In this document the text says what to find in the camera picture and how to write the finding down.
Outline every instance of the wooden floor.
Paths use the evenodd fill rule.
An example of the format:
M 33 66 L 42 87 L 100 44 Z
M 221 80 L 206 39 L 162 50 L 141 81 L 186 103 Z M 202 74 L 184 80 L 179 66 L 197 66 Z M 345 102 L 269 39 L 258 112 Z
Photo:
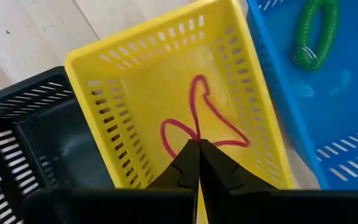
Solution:
M 193 0 L 0 0 L 0 89 Z

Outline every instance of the red wire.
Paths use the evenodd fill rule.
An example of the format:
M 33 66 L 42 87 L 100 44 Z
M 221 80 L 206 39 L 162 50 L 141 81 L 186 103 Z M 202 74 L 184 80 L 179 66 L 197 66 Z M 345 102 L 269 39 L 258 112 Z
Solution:
M 172 148 L 170 147 L 170 145 L 168 143 L 168 140 L 167 140 L 167 137 L 165 135 L 165 127 L 166 127 L 167 124 L 172 124 L 172 125 L 180 128 L 180 129 L 184 130 L 187 134 L 189 134 L 196 141 L 198 141 L 198 142 L 201 141 L 200 122 L 198 120 L 198 115 L 197 115 L 197 110 L 196 110 L 196 103 L 195 103 L 195 101 L 196 101 L 196 89 L 197 89 L 197 83 L 198 82 L 202 82 L 202 84 L 204 85 L 205 92 L 203 94 L 203 98 L 204 98 L 204 101 L 207 104 L 207 106 L 210 108 L 210 110 L 216 115 L 216 117 L 218 117 L 219 120 L 221 120 L 225 125 L 227 125 L 230 129 L 232 129 L 235 133 L 237 133 L 244 140 L 244 142 L 235 141 L 235 140 L 222 140 L 222 141 L 214 142 L 213 144 L 216 147 L 224 146 L 224 145 L 242 146 L 242 147 L 249 146 L 249 140 L 247 139 L 247 137 L 245 135 L 243 135 L 236 127 L 234 127 L 234 125 L 232 125 L 228 120 L 226 120 L 220 114 L 218 109 L 216 109 L 215 106 L 208 99 L 208 96 L 209 96 L 210 92 L 209 92 L 209 85 L 208 85 L 208 82 L 205 79 L 205 76 L 204 75 L 197 75 L 193 79 L 193 81 L 191 82 L 190 95 L 189 95 L 189 97 L 190 97 L 190 110 L 191 110 L 191 115 L 193 116 L 193 119 L 194 119 L 194 122 L 195 122 L 196 132 L 194 132 L 191 128 L 189 128 L 185 124 L 181 123 L 180 121 L 177 121 L 175 119 L 166 119 L 164 122 L 161 123 L 161 126 L 160 126 L 160 134 L 161 134 L 162 143 L 163 143 L 163 146 L 164 146 L 165 150 L 167 150 L 167 152 L 171 155 L 171 157 L 173 157 L 173 158 L 176 157 L 176 154 L 172 150 Z

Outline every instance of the green coil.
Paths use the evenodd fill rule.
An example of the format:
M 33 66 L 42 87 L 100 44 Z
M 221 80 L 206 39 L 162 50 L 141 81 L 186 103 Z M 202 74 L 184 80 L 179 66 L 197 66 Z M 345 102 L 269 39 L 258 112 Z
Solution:
M 308 46 L 313 21 L 320 8 L 323 10 L 323 30 L 314 53 Z M 306 70 L 319 70 L 333 47 L 338 23 L 339 0 L 309 0 L 301 13 L 292 60 Z

